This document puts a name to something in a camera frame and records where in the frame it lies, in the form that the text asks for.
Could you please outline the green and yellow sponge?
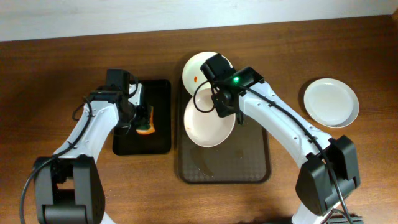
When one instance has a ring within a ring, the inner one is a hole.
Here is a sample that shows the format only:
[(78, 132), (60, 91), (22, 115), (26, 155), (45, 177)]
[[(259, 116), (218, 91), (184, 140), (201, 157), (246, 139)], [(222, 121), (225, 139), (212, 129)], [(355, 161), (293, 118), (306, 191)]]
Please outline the green and yellow sponge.
[(144, 124), (136, 128), (136, 133), (140, 135), (149, 135), (155, 133), (154, 108), (152, 106), (150, 107), (149, 118)]

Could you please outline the white plate with red stain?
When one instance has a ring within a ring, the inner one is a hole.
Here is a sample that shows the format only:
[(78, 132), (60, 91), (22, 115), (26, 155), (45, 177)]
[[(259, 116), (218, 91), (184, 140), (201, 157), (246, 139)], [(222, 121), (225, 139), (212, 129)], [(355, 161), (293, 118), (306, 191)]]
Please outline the white plate with red stain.
[(214, 147), (221, 144), (232, 133), (236, 116), (233, 114), (220, 118), (216, 110), (202, 113), (195, 105), (203, 111), (212, 109), (214, 104), (209, 88), (200, 90), (195, 95), (195, 99), (191, 98), (185, 107), (183, 125), (188, 137), (201, 147)]

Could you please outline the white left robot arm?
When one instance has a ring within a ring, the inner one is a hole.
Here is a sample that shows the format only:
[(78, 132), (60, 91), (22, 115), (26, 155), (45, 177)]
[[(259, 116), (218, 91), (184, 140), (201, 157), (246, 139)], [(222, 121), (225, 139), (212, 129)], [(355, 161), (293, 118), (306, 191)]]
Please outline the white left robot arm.
[(52, 156), (37, 158), (29, 177), (40, 223), (113, 223), (96, 163), (110, 132), (149, 123), (149, 109), (141, 85), (96, 90), (84, 99), (72, 133)]

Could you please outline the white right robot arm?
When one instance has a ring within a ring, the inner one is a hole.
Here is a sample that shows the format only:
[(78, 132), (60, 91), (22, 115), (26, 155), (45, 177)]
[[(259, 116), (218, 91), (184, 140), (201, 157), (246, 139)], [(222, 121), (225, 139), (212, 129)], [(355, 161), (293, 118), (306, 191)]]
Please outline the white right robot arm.
[(356, 148), (351, 139), (338, 139), (315, 128), (284, 103), (253, 68), (202, 68), (211, 83), (219, 116), (248, 116), (268, 131), (300, 168), (295, 191), (301, 201), (290, 223), (328, 223), (342, 206), (352, 223), (345, 199), (359, 187)]

